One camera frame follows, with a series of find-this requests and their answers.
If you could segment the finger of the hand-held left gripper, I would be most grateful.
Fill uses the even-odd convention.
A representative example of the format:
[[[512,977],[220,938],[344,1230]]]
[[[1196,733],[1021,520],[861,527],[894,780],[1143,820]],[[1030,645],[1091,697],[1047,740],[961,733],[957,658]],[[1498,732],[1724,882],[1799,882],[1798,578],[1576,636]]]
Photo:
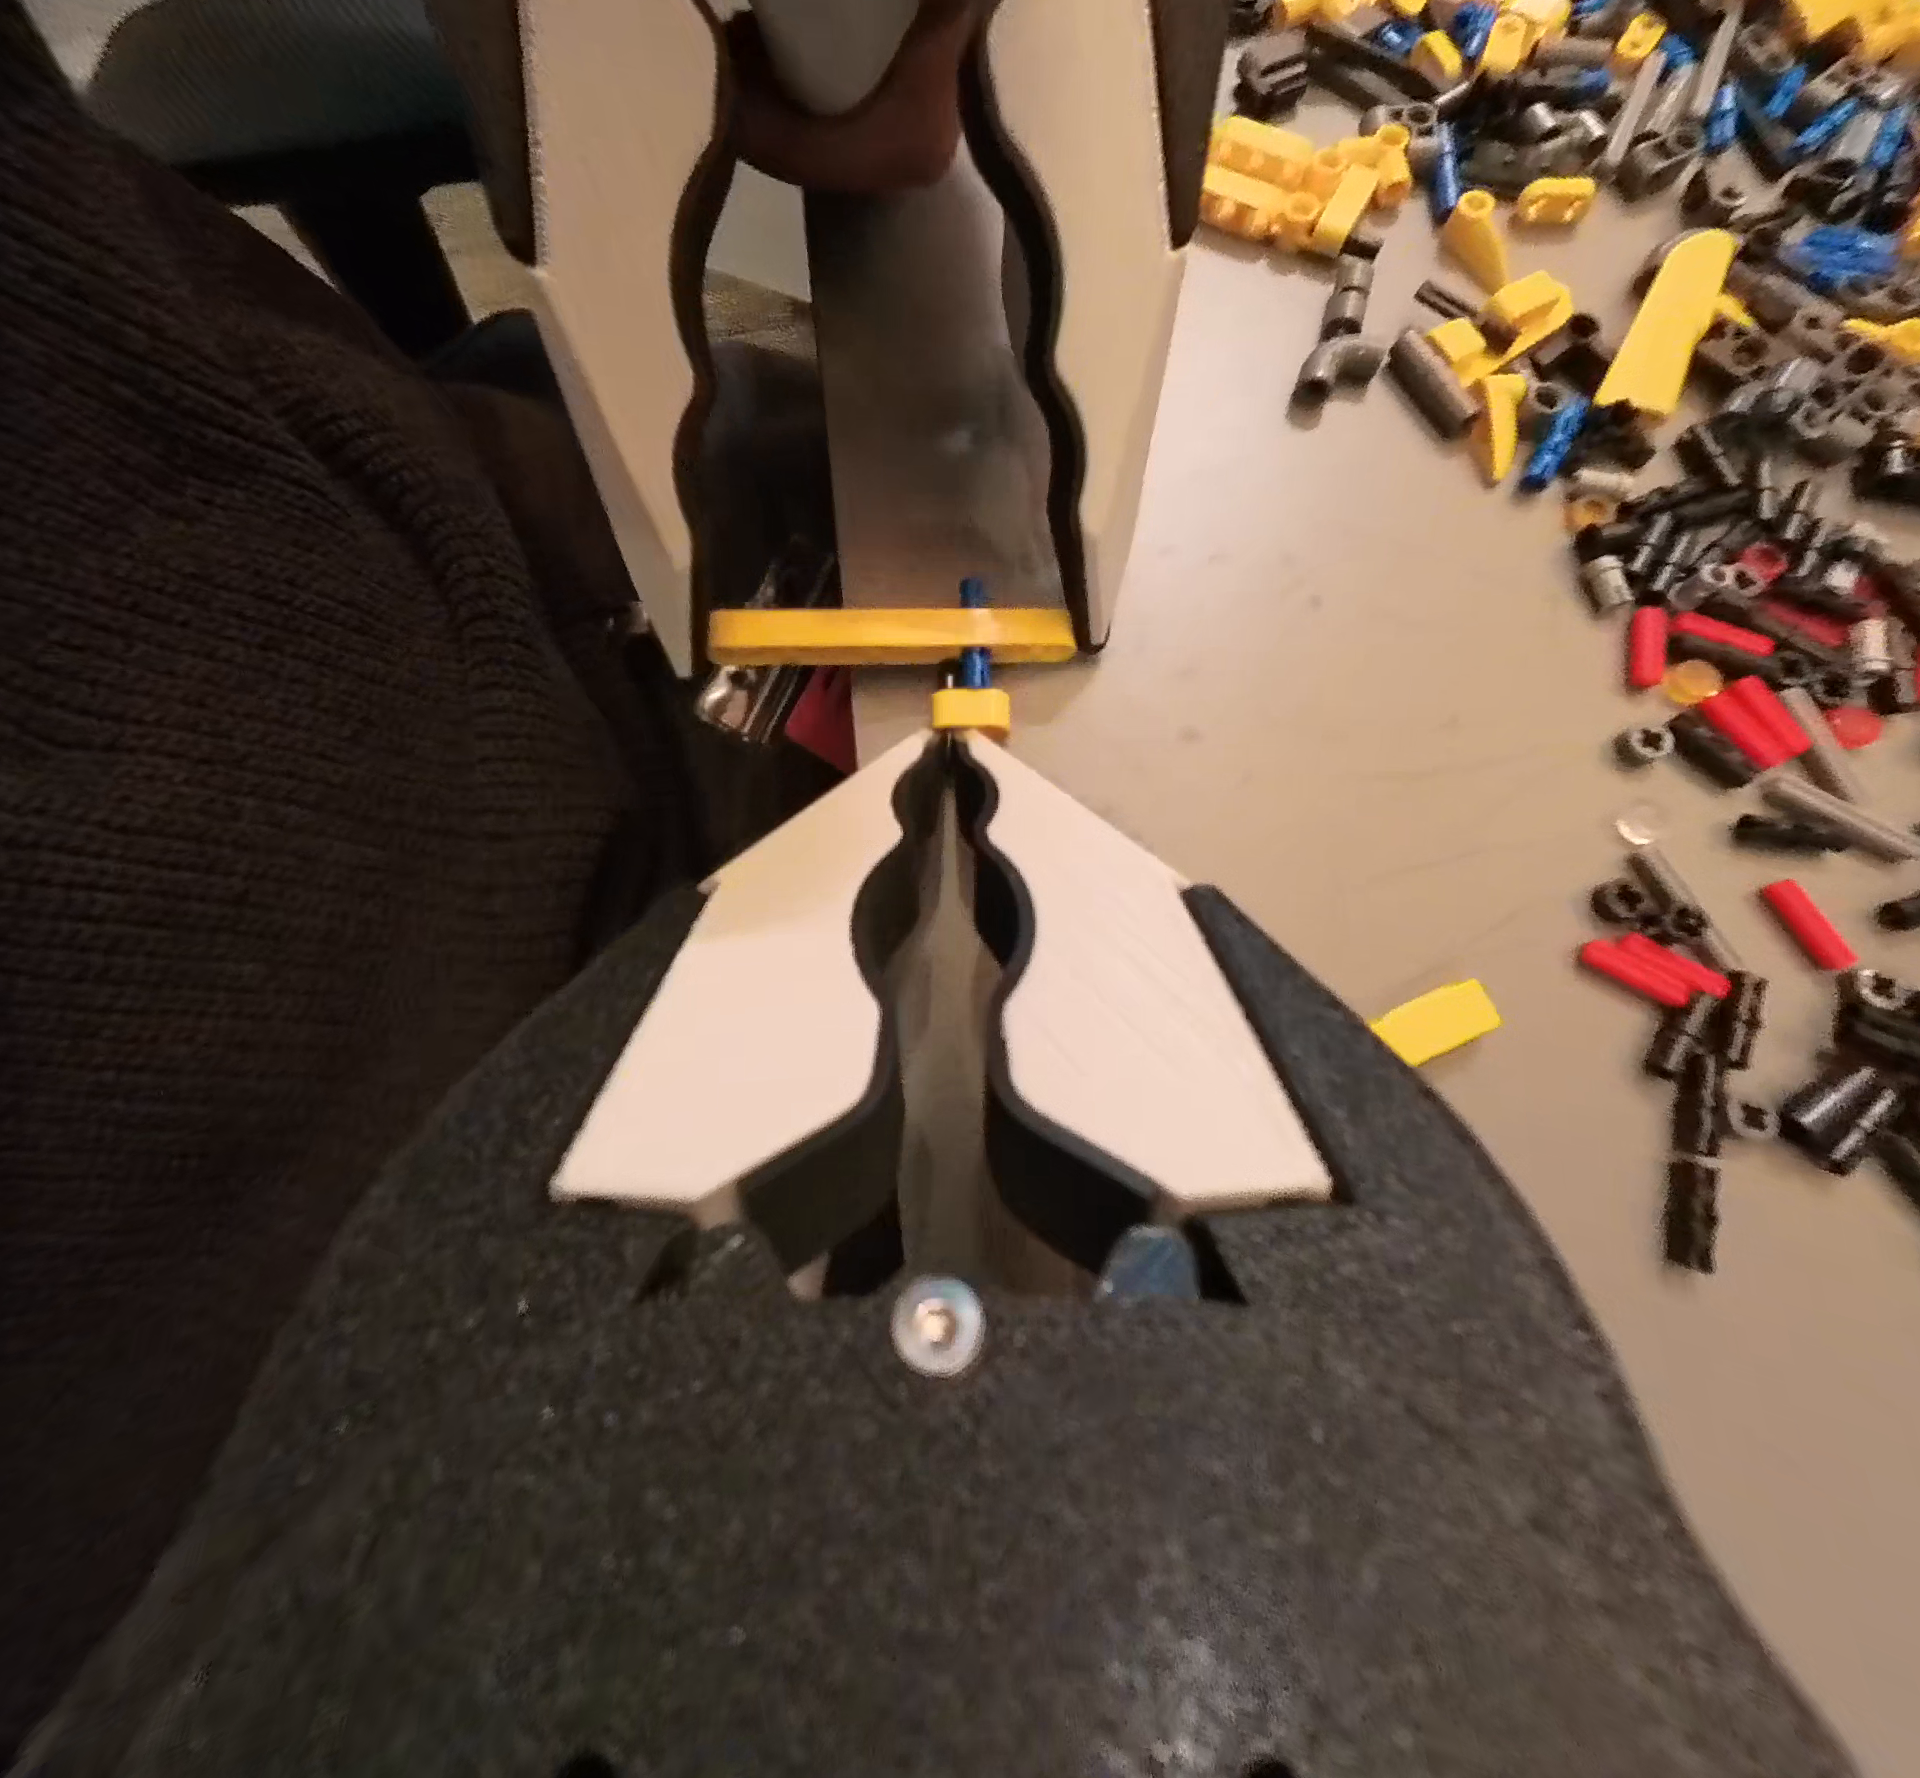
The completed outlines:
[[[637,600],[704,669],[698,436],[704,256],[734,160],[702,0],[516,0],[534,318]]]
[[[999,0],[988,151],[1026,233],[1030,386],[1052,436],[1047,524],[1087,656],[1131,563],[1185,256],[1169,225],[1152,0]]]

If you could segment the yellow curved toy panel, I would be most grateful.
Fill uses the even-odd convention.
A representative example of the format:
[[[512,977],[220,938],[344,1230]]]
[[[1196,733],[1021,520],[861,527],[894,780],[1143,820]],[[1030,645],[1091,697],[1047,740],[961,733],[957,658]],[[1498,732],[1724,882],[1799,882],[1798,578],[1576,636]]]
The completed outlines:
[[[1429,990],[1368,1019],[1368,1032],[1413,1069],[1429,1067],[1504,1026],[1496,998],[1476,978]]]

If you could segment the pile of yellow grey bricks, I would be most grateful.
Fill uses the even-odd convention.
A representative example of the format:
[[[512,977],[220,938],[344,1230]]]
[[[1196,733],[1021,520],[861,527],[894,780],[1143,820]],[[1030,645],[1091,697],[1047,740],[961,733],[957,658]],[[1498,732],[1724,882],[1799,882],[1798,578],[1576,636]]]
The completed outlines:
[[[1294,402],[1394,373],[1489,476],[1740,437],[1917,504],[1917,0],[1234,0],[1201,225],[1341,272]]]

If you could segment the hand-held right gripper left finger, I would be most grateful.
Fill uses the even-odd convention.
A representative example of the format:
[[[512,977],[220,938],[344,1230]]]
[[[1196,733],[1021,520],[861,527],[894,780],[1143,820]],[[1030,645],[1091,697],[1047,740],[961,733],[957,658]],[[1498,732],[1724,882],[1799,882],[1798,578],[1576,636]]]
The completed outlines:
[[[936,843],[916,733],[721,865],[549,1198],[749,1228],[783,1275],[873,1228],[900,1190],[900,953]]]

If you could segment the yellow toy beam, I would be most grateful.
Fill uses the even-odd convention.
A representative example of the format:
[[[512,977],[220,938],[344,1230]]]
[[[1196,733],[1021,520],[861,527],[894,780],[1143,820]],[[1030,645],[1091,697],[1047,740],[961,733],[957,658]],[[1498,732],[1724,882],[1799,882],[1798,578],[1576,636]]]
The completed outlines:
[[[999,664],[1061,664],[1078,656],[1055,608],[734,608],[708,613],[708,661],[728,669],[930,669],[984,645]]]

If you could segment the pile of black red pins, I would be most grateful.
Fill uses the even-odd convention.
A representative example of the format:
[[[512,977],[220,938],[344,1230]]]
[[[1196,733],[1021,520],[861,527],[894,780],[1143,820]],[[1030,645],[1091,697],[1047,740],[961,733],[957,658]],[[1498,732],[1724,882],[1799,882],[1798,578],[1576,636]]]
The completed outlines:
[[[1762,864],[1760,923],[1832,998],[1806,1073],[1756,1094],[1772,978],[1656,822],[1620,826],[1620,872],[1592,889],[1571,964],[1651,1011],[1639,1069],[1669,1092],[1660,1251],[1708,1279],[1727,1148],[1786,1147],[1832,1178],[1879,1169],[1917,1204],[1917,978],[1868,968],[1809,882],[1842,859],[1917,872],[1917,827],[1879,816],[1854,773],[1892,717],[1917,714],[1917,568],[1819,518],[1812,483],[1784,485],[1756,442],[1708,424],[1682,436],[1676,483],[1576,469],[1563,518],[1571,574],[1617,630],[1637,707],[1612,758],[1676,765],[1733,804],[1720,835]]]

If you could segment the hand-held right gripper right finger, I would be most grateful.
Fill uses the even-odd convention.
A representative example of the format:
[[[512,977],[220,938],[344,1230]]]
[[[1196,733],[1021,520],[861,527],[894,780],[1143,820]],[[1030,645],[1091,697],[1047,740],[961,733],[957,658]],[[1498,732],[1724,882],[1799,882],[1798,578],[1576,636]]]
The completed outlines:
[[[982,1148],[1030,1234],[1100,1270],[1136,1228],[1331,1198],[1205,889],[993,740],[961,740],[961,836],[993,964]]]

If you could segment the person's left hand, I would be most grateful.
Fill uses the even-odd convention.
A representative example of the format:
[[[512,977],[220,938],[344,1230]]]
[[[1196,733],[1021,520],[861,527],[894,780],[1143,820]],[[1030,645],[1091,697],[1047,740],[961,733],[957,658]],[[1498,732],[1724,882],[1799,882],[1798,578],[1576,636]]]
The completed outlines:
[[[795,188],[887,195],[939,182],[962,140],[961,74],[993,0],[923,0],[864,102],[819,116],[772,66],[754,16],[728,22],[734,156]]]

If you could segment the person's dark clothing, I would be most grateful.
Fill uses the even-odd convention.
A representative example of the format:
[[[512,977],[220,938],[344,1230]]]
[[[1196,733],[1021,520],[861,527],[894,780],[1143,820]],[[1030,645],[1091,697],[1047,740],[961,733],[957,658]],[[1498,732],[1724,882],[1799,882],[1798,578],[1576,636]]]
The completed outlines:
[[[531,336],[413,361],[4,0],[4,1767],[393,1154],[829,787],[628,611]]]

